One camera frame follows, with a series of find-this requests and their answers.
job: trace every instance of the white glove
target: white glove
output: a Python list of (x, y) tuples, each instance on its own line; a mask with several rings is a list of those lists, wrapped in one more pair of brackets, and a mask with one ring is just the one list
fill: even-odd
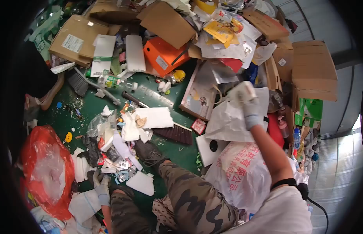
[(263, 122), (259, 117), (259, 99), (258, 97), (253, 98), (248, 103), (244, 102), (243, 93), (237, 92), (237, 99), (240, 102), (241, 108), (244, 114), (245, 127), (249, 131), (254, 125), (261, 124)]
[(100, 201), (101, 206), (111, 206), (110, 193), (108, 187), (110, 177), (108, 175), (104, 175), (104, 178), (100, 182), (98, 180), (99, 174), (100, 174), (99, 170), (96, 170), (93, 174), (94, 190), (98, 195), (98, 199)]

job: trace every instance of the plastic bottle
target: plastic bottle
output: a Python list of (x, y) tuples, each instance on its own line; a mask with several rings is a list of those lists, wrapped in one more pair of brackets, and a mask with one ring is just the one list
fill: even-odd
[(137, 90), (138, 84), (136, 82), (129, 82), (126, 79), (120, 79), (118, 77), (101, 75), (98, 78), (98, 85), (105, 88), (123, 88), (127, 87), (133, 91)]
[(288, 131), (288, 127), (287, 127), (287, 123), (286, 121), (283, 121), (282, 118), (284, 116), (278, 116), (278, 127), (280, 129), (280, 132), (282, 133), (283, 138), (287, 138), (289, 136), (289, 131)]
[(294, 149), (299, 149), (300, 148), (300, 140), (301, 140), (300, 130), (298, 128), (295, 128), (294, 144), (293, 144)]

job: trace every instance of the white t-shirt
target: white t-shirt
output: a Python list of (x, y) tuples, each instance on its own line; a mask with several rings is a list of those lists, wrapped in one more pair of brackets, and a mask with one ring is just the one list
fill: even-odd
[(248, 222), (223, 233), (310, 234), (312, 229), (310, 212), (300, 192), (294, 186), (283, 186), (270, 192), (259, 211)]

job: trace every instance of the barcode sticker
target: barcode sticker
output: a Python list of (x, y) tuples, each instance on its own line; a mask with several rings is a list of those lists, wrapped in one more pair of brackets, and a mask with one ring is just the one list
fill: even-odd
[(281, 65), (283, 67), (287, 63), (287, 61), (284, 59), (281, 59), (278, 63), (279, 63), (279, 65)]
[(160, 56), (157, 57), (156, 62), (160, 65), (160, 67), (163, 70), (166, 70), (168, 68), (168, 64), (165, 60), (163, 60)]
[(69, 34), (63, 41), (62, 46), (66, 49), (79, 53), (81, 47), (83, 46), (83, 42), (84, 40)]

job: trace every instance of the black shoe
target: black shoe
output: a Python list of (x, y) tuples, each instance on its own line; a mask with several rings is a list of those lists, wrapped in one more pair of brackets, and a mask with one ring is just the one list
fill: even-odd
[(159, 166), (165, 160), (170, 160), (169, 158), (165, 158), (158, 147), (149, 141), (146, 143), (141, 140), (135, 141), (135, 150), (137, 156), (144, 162), (144, 165), (146, 167), (153, 167), (156, 172), (158, 172)]
[[(88, 181), (94, 187), (93, 174), (94, 174), (94, 171), (88, 171), (87, 172)], [(98, 180), (101, 181), (103, 179), (104, 175), (105, 175), (104, 173), (100, 173), (100, 175), (98, 175)], [(113, 194), (114, 190), (122, 190), (130, 198), (134, 198), (134, 196), (135, 196), (135, 194), (134, 194), (134, 192), (133, 192), (133, 190), (131, 188), (128, 188), (127, 186), (117, 185), (116, 183), (112, 183), (111, 180), (109, 180), (108, 187), (109, 187), (110, 196)]]

